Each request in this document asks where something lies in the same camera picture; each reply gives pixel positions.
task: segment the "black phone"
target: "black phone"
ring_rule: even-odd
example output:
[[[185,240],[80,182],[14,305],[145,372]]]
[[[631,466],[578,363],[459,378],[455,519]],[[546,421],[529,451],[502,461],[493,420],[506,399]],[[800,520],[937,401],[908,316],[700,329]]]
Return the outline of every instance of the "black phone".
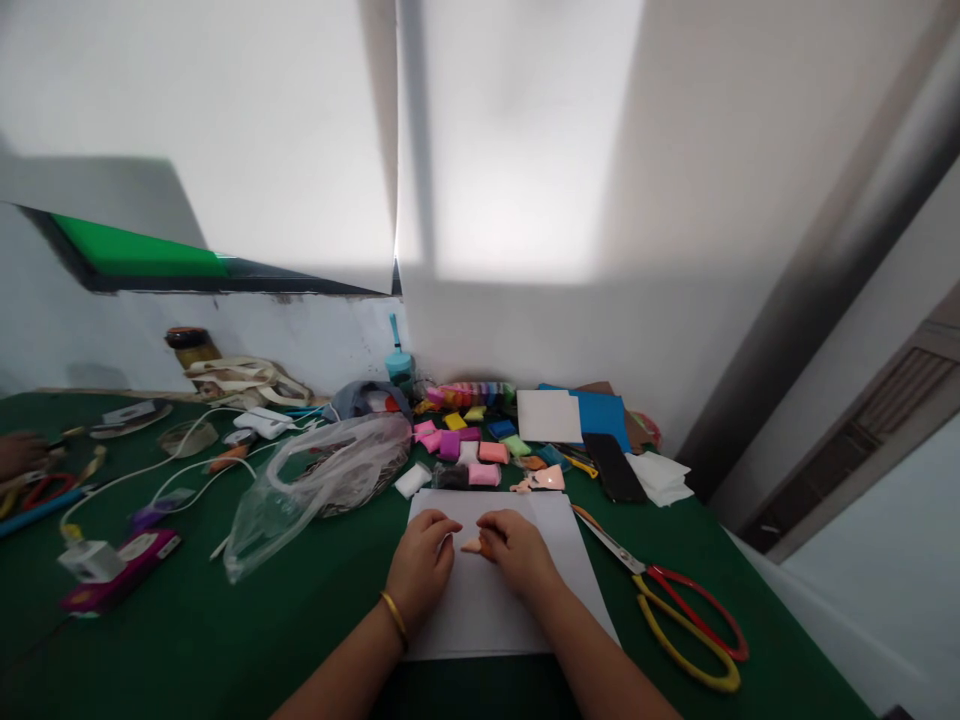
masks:
[[[583,442],[587,452],[593,458],[600,473],[600,484],[603,491],[613,502],[647,501],[637,474],[633,472],[630,463],[623,456],[620,443],[613,435],[607,433],[584,433]]]

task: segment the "scissor blade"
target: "scissor blade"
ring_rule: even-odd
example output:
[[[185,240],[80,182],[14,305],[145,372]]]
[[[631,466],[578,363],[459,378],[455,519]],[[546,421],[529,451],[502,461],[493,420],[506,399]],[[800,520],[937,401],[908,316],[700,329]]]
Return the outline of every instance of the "scissor blade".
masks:
[[[618,543],[612,537],[607,535],[607,533],[604,530],[602,530],[600,527],[592,523],[590,520],[585,518],[576,510],[574,510],[573,512],[578,518],[580,518],[580,521],[584,525],[586,525],[588,528],[590,528],[591,532],[593,532],[593,534],[596,535],[597,538],[599,538],[600,542],[602,542],[606,546],[607,550],[612,552],[616,556],[616,558],[620,562],[622,562],[627,567],[627,570],[629,570],[632,574],[641,575],[647,569],[646,565],[644,565],[642,562],[637,560],[633,555],[627,552],[627,550],[620,543]]]

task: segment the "gold bangle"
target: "gold bangle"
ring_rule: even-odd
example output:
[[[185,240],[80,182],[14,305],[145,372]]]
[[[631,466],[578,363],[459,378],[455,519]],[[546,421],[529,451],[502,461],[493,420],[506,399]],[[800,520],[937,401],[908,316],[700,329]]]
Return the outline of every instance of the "gold bangle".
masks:
[[[407,650],[410,649],[410,642],[407,640],[407,626],[403,624],[403,617],[397,609],[397,604],[393,601],[392,597],[387,595],[386,590],[380,591],[380,597],[386,601],[387,608],[389,608],[390,614],[393,615],[393,622],[396,624],[397,630],[400,631],[400,642],[403,643],[403,651],[407,652]]]

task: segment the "table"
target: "table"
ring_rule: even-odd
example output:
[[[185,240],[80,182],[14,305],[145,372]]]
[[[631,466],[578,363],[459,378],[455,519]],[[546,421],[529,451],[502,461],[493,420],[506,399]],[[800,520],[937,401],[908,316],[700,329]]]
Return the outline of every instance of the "table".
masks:
[[[109,395],[27,393],[0,400],[0,433],[35,429],[51,439],[102,413],[131,404]],[[165,420],[109,449],[100,479],[117,477],[164,455],[160,432],[206,408],[178,404]],[[231,413],[209,418],[219,430]],[[66,470],[92,451],[75,441]],[[432,464],[421,446],[413,459]],[[170,463],[105,491],[75,518],[87,537],[118,546],[128,516],[190,462]],[[260,462],[270,452],[257,456]],[[520,471],[507,469],[505,486]],[[204,481],[185,474],[192,487]],[[0,541],[0,716],[266,717],[323,661],[377,601],[409,503],[387,489],[352,513],[314,521],[279,554],[236,586],[210,552],[229,531],[249,475],[228,473],[197,506],[168,520],[181,547],[111,614],[64,623],[57,602],[73,585],[56,564],[57,517]],[[567,474],[571,500],[585,507],[641,560],[660,562],[713,592],[739,620],[752,655],[741,664],[741,690],[718,695],[691,680],[656,643],[636,590],[619,563],[584,533],[587,552],[624,650],[688,718],[870,718],[866,705],[696,499],[673,507],[614,505],[579,471]],[[695,609],[718,628],[706,603]],[[663,618],[681,652],[704,668],[719,662]],[[374,717],[578,717],[552,655],[401,664]]]

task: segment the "gray fabric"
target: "gray fabric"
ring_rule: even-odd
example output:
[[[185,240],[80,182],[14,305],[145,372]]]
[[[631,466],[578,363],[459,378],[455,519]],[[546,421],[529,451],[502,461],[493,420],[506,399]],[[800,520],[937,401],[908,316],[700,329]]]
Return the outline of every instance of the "gray fabric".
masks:
[[[383,390],[390,393],[393,399],[397,401],[397,405],[400,406],[400,412],[403,413],[407,422],[411,425],[413,424],[413,412],[410,410],[410,403],[407,402],[400,388],[388,382],[381,382],[379,380],[357,380],[352,383],[347,383],[333,396],[330,405],[336,409],[341,420],[367,415],[371,410],[365,395],[371,390]],[[330,422],[336,422],[337,420],[337,416],[334,415],[333,410],[329,407],[323,411],[322,416],[324,420],[329,420]]]

